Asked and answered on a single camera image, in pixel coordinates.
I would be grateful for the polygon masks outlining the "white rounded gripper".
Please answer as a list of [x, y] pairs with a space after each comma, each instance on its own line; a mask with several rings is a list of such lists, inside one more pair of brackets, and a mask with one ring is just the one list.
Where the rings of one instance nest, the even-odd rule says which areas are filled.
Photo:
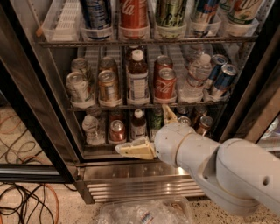
[[168, 165], [176, 166], [179, 147], [194, 129], [177, 122], [177, 116], [167, 104], [163, 104], [162, 109], [166, 125], [157, 132], [154, 143], [147, 136], [143, 136], [132, 142], [118, 144], [115, 150], [126, 158], [152, 160], [158, 157]]

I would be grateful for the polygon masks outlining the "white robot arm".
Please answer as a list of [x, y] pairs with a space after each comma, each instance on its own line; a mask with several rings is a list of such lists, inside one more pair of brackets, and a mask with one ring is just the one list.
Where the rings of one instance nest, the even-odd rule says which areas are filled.
[[224, 143], [195, 132], [185, 117], [162, 106], [164, 126], [154, 142], [141, 137], [115, 147], [128, 158], [153, 159], [187, 171], [205, 195], [227, 212], [253, 214], [264, 204], [280, 215], [280, 159], [240, 138]]

